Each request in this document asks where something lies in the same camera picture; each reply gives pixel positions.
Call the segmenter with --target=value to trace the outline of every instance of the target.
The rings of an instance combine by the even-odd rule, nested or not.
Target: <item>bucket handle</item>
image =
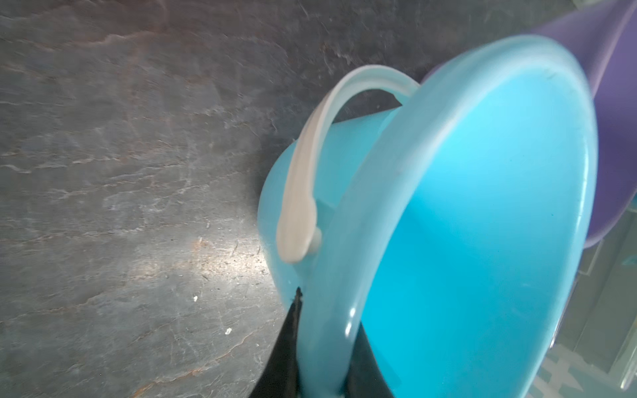
[[[338,111],[356,94],[373,89],[387,91],[405,104],[419,87],[415,80],[396,69],[361,66],[345,75],[314,109],[296,143],[285,181],[276,227],[276,248],[283,261],[299,262],[320,246],[314,182],[323,141]]]

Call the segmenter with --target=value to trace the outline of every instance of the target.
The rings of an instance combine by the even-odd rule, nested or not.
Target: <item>floor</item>
[[[421,78],[569,0],[7,0],[0,395],[241,397],[285,310],[271,165],[347,71]],[[367,93],[340,115],[394,106]]]

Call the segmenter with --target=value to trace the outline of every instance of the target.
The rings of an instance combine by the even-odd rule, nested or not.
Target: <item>blue bucket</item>
[[[329,127],[368,88],[403,106]],[[423,86],[346,76],[259,203],[284,305],[304,294],[303,397],[342,393],[361,322],[397,398],[522,397],[575,276],[597,153],[586,77],[549,39],[483,46]]]

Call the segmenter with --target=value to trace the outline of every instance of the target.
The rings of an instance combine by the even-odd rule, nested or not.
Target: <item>plastic bucket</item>
[[[304,294],[303,397],[342,393],[361,320],[397,398],[522,397],[566,303],[598,150],[577,61],[517,36],[413,84],[353,71],[266,179],[266,261],[284,305]],[[365,88],[403,106],[327,131]]]

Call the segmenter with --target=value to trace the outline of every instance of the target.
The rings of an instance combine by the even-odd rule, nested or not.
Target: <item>slate floor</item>
[[[421,78],[572,8],[3,1],[0,396],[246,396],[284,314],[259,192],[320,98],[356,66]]]

